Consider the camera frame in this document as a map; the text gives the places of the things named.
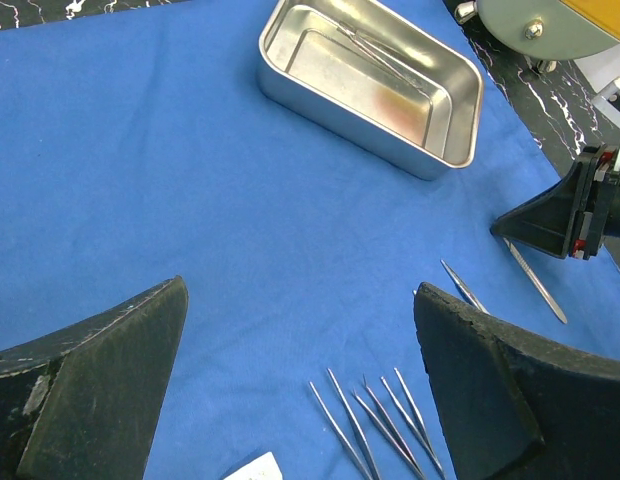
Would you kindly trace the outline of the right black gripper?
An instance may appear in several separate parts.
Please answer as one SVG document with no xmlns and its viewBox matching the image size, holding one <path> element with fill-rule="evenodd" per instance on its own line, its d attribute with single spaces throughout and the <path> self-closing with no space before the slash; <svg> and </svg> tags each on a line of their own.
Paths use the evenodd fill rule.
<svg viewBox="0 0 620 480">
<path fill-rule="evenodd" d="M 620 238 L 618 150 L 586 146 L 564 178 L 501 215 L 490 232 L 555 258 L 596 256 L 605 238 Z"/>
</svg>

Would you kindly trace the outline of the steel forceps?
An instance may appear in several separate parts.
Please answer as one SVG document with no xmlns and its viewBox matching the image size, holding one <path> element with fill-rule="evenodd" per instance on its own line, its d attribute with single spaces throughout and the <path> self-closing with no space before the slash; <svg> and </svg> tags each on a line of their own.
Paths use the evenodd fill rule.
<svg viewBox="0 0 620 480">
<path fill-rule="evenodd" d="M 392 389 L 389 380 L 385 376 L 380 377 L 380 381 L 384 386 L 386 392 L 390 396 L 390 399 L 398 411 L 399 415 L 407 425 L 407 428 L 410 430 L 418 444 L 421 446 L 422 450 L 430 460 L 433 468 L 435 469 L 438 477 L 440 479 L 446 479 L 446 474 L 443 468 L 439 457 L 434 451 L 432 446 L 432 442 L 430 440 L 423 415 L 417 406 L 414 397 L 407 385 L 404 376 L 401 371 L 397 368 L 393 368 L 394 375 L 399 383 L 400 389 L 402 391 L 403 397 L 406 401 L 406 404 L 403 404 L 399 399 L 398 395 Z"/>
<path fill-rule="evenodd" d="M 424 480 L 426 478 L 421 469 L 415 455 L 412 453 L 407 442 L 399 432 L 399 429 L 392 420 L 389 412 L 383 406 L 372 388 L 364 383 L 363 388 L 369 397 L 372 405 L 369 405 L 362 396 L 355 390 L 352 390 L 352 396 L 366 412 L 371 422 L 374 424 L 379 433 L 386 439 L 388 444 L 393 448 L 395 453 L 404 461 L 409 470 L 417 479 Z"/>
<path fill-rule="evenodd" d="M 336 435 L 339 443 L 362 477 L 369 480 L 381 479 L 381 472 L 372 453 L 367 435 L 365 434 L 359 419 L 353 410 L 353 407 L 346 398 L 345 390 L 330 367 L 326 368 L 326 375 L 339 401 L 340 408 L 343 410 L 349 432 L 346 432 L 346 429 L 338 422 L 336 415 L 329 408 L 316 384 L 309 380 L 308 386 L 310 392 L 316 400 L 320 411 L 324 415 L 331 430 Z"/>
</svg>

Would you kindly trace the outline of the white cylindrical drawer container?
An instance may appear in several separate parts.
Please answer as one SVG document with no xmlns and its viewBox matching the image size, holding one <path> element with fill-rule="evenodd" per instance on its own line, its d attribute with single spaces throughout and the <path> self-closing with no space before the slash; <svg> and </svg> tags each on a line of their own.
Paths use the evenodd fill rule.
<svg viewBox="0 0 620 480">
<path fill-rule="evenodd" d="M 459 24 L 478 18 L 505 46 L 539 63 L 581 59 L 620 44 L 620 1 L 462 1 L 454 17 Z"/>
</svg>

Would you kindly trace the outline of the steel surgical scissors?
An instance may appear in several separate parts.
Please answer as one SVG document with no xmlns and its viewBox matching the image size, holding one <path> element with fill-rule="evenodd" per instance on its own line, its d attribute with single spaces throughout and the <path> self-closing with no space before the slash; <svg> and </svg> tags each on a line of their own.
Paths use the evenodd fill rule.
<svg viewBox="0 0 620 480">
<path fill-rule="evenodd" d="M 481 303 L 478 297 L 470 290 L 468 285 L 461 279 L 461 277 L 449 266 L 449 264 L 441 259 L 440 263 L 442 264 L 444 270 L 451 278 L 455 287 L 459 291 L 459 293 L 463 296 L 463 298 L 472 306 L 474 306 L 479 311 L 489 314 L 487 308 Z"/>
</svg>

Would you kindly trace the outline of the metal instrument tray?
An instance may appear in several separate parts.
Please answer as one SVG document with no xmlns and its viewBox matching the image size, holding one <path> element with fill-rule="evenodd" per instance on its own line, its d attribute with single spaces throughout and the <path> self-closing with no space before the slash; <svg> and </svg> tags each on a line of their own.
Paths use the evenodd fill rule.
<svg viewBox="0 0 620 480">
<path fill-rule="evenodd" d="M 337 29 L 387 47 L 424 93 L 379 67 Z M 379 1 L 279 1 L 259 40 L 271 100 L 424 180 L 475 158 L 484 81 L 466 56 Z"/>
</svg>

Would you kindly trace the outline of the white suture packet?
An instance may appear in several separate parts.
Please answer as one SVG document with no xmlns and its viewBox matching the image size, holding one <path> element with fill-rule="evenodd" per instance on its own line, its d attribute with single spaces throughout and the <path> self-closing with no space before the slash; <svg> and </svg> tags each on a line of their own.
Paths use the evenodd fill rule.
<svg viewBox="0 0 620 480">
<path fill-rule="evenodd" d="M 223 480 L 283 480 L 283 473 L 274 454 L 267 452 L 225 476 Z"/>
</svg>

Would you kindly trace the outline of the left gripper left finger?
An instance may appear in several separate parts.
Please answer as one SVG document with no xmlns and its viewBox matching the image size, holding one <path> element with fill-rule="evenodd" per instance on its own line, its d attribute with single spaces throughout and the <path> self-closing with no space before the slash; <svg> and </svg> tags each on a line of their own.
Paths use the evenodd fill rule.
<svg viewBox="0 0 620 480">
<path fill-rule="evenodd" d="M 0 351 L 0 479 L 140 479 L 188 310 L 176 276 Z"/>
</svg>

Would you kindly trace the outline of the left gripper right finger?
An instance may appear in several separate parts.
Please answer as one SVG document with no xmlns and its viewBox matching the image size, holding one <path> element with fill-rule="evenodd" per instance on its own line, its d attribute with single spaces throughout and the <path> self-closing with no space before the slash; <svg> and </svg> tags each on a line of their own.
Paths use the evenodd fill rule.
<svg viewBox="0 0 620 480">
<path fill-rule="evenodd" d="M 417 340 L 459 479 L 620 479 L 620 361 L 423 282 Z"/>
</svg>

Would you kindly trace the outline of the blue surgical drape cloth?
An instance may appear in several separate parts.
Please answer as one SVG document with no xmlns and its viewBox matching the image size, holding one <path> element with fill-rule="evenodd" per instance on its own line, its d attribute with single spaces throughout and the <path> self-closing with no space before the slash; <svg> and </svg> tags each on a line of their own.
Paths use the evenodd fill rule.
<svg viewBox="0 0 620 480">
<path fill-rule="evenodd" d="M 413 292 L 456 271 L 494 315 L 620 360 L 620 272 L 524 256 L 501 213 L 557 175 L 491 79 L 474 163 L 422 181 L 267 99 L 270 1 L 191 1 L 0 29 L 0 350 L 181 276 L 189 309 L 149 479 L 218 479 L 272 452 L 355 479 L 340 393 L 407 384 L 452 462 Z"/>
</svg>

